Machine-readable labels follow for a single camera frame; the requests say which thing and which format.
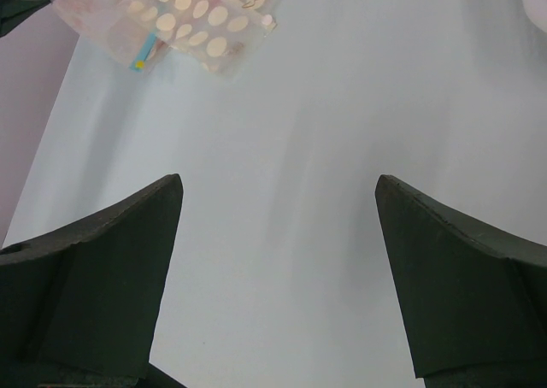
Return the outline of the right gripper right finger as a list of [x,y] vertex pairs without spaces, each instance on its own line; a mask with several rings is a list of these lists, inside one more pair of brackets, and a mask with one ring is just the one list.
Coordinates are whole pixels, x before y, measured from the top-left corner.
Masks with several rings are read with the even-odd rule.
[[544,379],[546,248],[391,176],[375,201],[419,379]]

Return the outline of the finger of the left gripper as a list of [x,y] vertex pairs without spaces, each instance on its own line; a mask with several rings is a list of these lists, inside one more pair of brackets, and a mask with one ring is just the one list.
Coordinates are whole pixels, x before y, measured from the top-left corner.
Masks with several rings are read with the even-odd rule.
[[53,0],[1,0],[1,34],[3,38],[30,16],[50,5]]

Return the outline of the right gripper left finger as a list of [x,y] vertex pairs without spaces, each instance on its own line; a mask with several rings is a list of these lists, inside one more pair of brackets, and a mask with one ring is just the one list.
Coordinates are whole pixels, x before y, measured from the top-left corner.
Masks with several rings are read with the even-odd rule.
[[183,185],[130,197],[1,251],[3,379],[164,379],[150,350]]

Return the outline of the blue zipper clear bag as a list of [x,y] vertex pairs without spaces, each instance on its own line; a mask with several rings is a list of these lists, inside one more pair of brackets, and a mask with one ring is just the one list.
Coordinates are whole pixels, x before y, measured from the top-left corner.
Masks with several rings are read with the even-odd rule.
[[59,17],[121,66],[147,73],[170,51],[126,12],[125,0],[54,0]]

